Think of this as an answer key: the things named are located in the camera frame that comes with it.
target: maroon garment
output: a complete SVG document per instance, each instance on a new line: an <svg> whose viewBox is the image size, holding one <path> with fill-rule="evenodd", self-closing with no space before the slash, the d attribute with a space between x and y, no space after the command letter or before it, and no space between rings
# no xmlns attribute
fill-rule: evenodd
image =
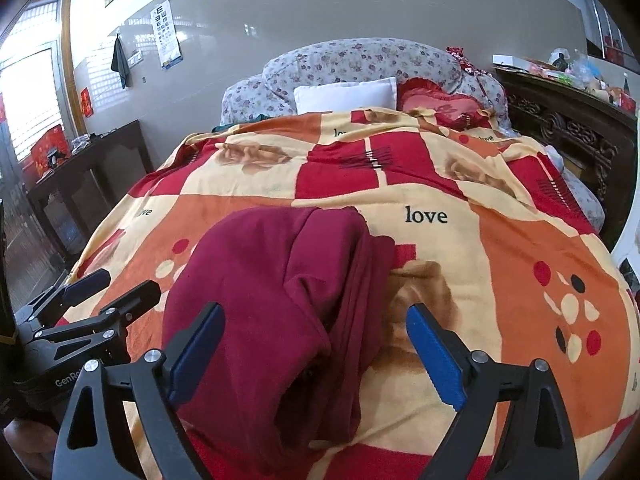
<svg viewBox="0 0 640 480"><path fill-rule="evenodd" d="M163 341L209 301L223 339L180 418L264 470L348 442L360 378L382 343L394 241L353 207L261 207L234 213L198 243L169 292Z"/></svg>

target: bed sheet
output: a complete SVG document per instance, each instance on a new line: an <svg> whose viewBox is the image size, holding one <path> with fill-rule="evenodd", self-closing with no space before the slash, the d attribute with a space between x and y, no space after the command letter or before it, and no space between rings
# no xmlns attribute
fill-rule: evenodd
<svg viewBox="0 0 640 480"><path fill-rule="evenodd" d="M160 345L168 290L215 222L257 205L355 206L372 234L396 242L385 345L362 378L355 439L320 446L295 475L216 478L417 478L454 416L404 330L417 301L469 348L551 364L584 473L638 410L640 329L627 284L570 197L535 140L504 139L489 121L456 132L433 110L306 114L194 134L98 227L70 282L105 268L111 286L66 318L156 280L161 302L130 327L137 358ZM498 407L472 478L487 471L505 415ZM130 424L152 469L133 412Z"/></svg>

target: hanging gray towel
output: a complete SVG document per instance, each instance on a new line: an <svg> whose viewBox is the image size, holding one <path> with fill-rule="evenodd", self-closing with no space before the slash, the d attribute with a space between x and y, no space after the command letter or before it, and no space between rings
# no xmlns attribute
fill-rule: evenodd
<svg viewBox="0 0 640 480"><path fill-rule="evenodd" d="M124 49L122 42L120 41L120 35L116 37L116 44L113 47L113 60L111 61L111 70L120 74L120 82L122 88L129 86L129 65L127 64L127 56L124 55Z"/></svg>

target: eye chart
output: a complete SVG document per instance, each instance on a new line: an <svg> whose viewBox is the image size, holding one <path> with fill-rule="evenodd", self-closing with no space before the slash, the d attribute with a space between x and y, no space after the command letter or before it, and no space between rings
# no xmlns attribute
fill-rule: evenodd
<svg viewBox="0 0 640 480"><path fill-rule="evenodd" d="M178 37L175 34L174 17L171 14L169 0L156 6L151 11L151 22L156 35L160 65L166 70L182 61L180 44L178 44Z"/></svg>

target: black dot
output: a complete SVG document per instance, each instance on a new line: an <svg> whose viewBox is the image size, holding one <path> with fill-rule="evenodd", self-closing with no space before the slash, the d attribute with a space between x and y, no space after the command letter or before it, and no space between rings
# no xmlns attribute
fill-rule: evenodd
<svg viewBox="0 0 640 480"><path fill-rule="evenodd" d="M579 292L580 294L584 292L584 281L578 278L575 274L571 275L571 284L574 286L576 292Z"/></svg>
<svg viewBox="0 0 640 480"><path fill-rule="evenodd" d="M564 335L562 334L562 330L560 327L556 328L556 341L558 342L558 346L563 354L566 354L566 342L564 341Z"/></svg>

